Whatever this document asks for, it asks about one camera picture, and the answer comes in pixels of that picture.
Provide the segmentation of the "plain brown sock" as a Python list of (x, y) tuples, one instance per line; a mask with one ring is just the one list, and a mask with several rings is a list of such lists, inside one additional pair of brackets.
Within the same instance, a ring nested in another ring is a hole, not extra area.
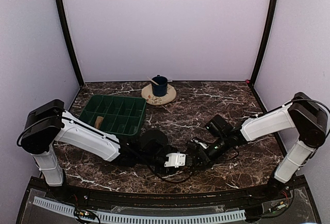
[(99, 129), (99, 128), (101, 127), (101, 125), (102, 125), (103, 120), (104, 120), (104, 117), (102, 117), (102, 116), (97, 116), (97, 118), (96, 118), (96, 120), (95, 120), (95, 123), (94, 123), (94, 127), (95, 127), (96, 129)]

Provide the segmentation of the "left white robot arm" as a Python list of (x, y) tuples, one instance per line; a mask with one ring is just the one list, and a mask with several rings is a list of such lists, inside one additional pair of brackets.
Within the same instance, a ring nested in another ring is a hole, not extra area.
[(169, 147), (143, 152), (137, 145), (120, 141), (115, 135), (78, 120), (65, 110), (63, 101), (55, 99), (28, 114), (16, 145), (33, 156), (46, 183), (61, 201), (69, 201), (73, 191), (64, 183), (64, 173), (53, 149), (55, 141), (68, 143), (119, 166), (145, 164), (153, 170), (159, 168), (162, 173), (179, 167), (178, 154)]

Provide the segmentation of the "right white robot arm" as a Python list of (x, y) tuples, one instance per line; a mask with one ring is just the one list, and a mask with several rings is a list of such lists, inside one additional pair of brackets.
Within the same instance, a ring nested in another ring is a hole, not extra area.
[(274, 200), (283, 192), (282, 184), (287, 183), (325, 143), (329, 135), (328, 114), (329, 108), (325, 104), (298, 92), (282, 106), (250, 116), (235, 126), (215, 115), (205, 128), (216, 141), (206, 146), (199, 139), (189, 142), (190, 155), (196, 166), (206, 166), (230, 148), (282, 130), (296, 129), (299, 134), (296, 143), (274, 170), (272, 182), (263, 189), (263, 196)]

